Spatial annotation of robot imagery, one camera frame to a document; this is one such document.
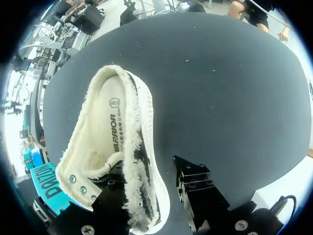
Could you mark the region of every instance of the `screw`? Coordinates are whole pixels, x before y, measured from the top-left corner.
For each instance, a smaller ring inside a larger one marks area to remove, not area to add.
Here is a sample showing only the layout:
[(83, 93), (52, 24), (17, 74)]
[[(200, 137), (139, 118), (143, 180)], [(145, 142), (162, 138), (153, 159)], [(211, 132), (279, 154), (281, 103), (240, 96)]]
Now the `screw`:
[(74, 184), (76, 182), (76, 176), (75, 175), (70, 175), (68, 177), (68, 181), (72, 184)]
[(235, 224), (235, 229), (237, 231), (244, 231), (247, 229), (247, 227), (248, 227), (248, 222), (246, 222), (245, 220), (239, 220)]
[(90, 197), (90, 201), (91, 201), (91, 202), (94, 202), (96, 199), (97, 199), (97, 196), (96, 196), (96, 195), (92, 195), (92, 196)]
[(94, 228), (90, 225), (85, 225), (81, 229), (83, 235), (94, 235)]
[(80, 192), (80, 194), (86, 194), (86, 192), (87, 192), (86, 187), (85, 186), (81, 186), (79, 192)]
[(206, 184), (207, 184), (207, 185), (211, 185), (211, 184), (213, 184), (213, 181), (212, 181), (212, 180), (207, 180), (207, 181), (206, 181)]

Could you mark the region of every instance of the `white tube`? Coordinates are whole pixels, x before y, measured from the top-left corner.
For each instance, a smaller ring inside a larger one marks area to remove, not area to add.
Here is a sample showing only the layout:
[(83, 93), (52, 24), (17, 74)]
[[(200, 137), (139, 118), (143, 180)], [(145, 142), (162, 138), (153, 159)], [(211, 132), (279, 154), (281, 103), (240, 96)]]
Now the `white tube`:
[(51, 43), (48, 43), (48, 44), (32, 44), (32, 45), (26, 45), (26, 46), (23, 46), (20, 48), (20, 50), (22, 49), (25, 49), (25, 48), (29, 48), (29, 47), (47, 47), (51, 44), (53, 44), (56, 40), (57, 40), (57, 35), (55, 34), (55, 32), (51, 29), (51, 28), (48, 28), (46, 26), (43, 26), (43, 25), (35, 25), (35, 27), (41, 27), (41, 28), (45, 28), (45, 29), (48, 29), (51, 31), (51, 33), (53, 34), (53, 41)]
[(286, 24), (285, 22), (282, 22), (280, 19), (274, 17), (272, 14), (270, 14), (269, 12), (267, 12), (266, 10), (264, 10), (261, 6), (259, 6), (256, 2), (254, 2), (253, 0), (248, 0), (250, 1), (252, 4), (254, 4), (257, 8), (259, 8), (261, 11), (263, 11), (265, 14), (271, 16), (272, 18), (276, 19), (277, 21), (279, 21), (280, 23), (284, 24), (285, 26), (291, 28), (288, 24)]

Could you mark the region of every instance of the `bolt head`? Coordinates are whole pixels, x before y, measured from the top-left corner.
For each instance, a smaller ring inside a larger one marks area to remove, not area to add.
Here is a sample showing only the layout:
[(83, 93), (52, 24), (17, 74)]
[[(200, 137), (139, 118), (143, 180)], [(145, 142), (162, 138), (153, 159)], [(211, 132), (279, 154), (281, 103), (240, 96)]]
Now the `bolt head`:
[(83, 235), (94, 235), (95, 232), (93, 226), (90, 225), (84, 225), (81, 228), (81, 231)]
[(244, 231), (247, 229), (247, 227), (248, 227), (248, 222), (246, 222), (245, 220), (239, 220), (235, 224), (235, 229), (237, 231)]

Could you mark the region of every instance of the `shoe sole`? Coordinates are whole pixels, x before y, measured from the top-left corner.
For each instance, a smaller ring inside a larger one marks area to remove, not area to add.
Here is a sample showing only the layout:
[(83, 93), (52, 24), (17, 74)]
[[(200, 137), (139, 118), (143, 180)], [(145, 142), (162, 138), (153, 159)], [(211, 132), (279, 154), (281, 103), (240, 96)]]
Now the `shoe sole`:
[(138, 102), (140, 107), (141, 120), (144, 120), (141, 125), (143, 141), (146, 146), (147, 155), (151, 161), (151, 167), (153, 171), (153, 181), (155, 186), (156, 198), (158, 201), (160, 222), (154, 225), (148, 232), (142, 233), (140, 231), (132, 231), (137, 235), (143, 234), (155, 234), (158, 232), (166, 223), (170, 213), (170, 197), (166, 188), (166, 185), (160, 175), (157, 168), (156, 158), (154, 154), (154, 142), (153, 142), (153, 101), (152, 95), (148, 86), (137, 76), (129, 71), (137, 86)]

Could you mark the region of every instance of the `insole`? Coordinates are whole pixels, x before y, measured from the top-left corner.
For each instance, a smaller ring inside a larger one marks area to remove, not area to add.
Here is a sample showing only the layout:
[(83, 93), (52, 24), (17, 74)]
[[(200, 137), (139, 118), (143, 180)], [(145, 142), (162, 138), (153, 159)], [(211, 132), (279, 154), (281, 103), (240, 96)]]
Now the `insole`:
[(84, 131), (89, 134), (87, 141), (94, 151), (86, 166), (88, 170), (100, 169), (113, 153), (122, 152), (125, 138), (126, 100), (121, 79), (109, 78), (94, 98), (85, 125), (89, 130)]

